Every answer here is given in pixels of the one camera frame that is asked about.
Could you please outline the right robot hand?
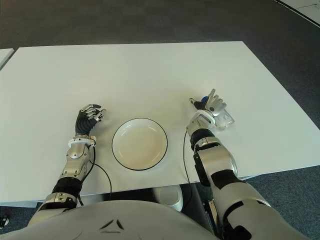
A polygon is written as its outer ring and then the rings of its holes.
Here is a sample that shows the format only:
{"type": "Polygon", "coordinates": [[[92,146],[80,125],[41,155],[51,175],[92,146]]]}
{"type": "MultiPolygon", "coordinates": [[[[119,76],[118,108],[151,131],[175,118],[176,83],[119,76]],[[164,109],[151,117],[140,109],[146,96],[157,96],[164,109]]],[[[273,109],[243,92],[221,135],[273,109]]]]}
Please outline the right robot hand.
{"type": "Polygon", "coordinates": [[[214,88],[201,101],[197,101],[192,97],[189,98],[189,101],[197,110],[207,111],[212,117],[220,115],[227,106],[224,100],[216,94],[214,88]]]}

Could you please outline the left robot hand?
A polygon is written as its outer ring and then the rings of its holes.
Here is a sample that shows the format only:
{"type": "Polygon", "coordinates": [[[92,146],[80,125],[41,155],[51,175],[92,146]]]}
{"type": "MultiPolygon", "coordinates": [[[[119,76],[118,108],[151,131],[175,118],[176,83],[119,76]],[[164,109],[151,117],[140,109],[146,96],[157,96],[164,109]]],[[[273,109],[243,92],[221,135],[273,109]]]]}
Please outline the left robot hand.
{"type": "Polygon", "coordinates": [[[88,104],[80,109],[75,122],[75,135],[89,136],[95,125],[103,120],[106,111],[98,104],[88,104]]]}

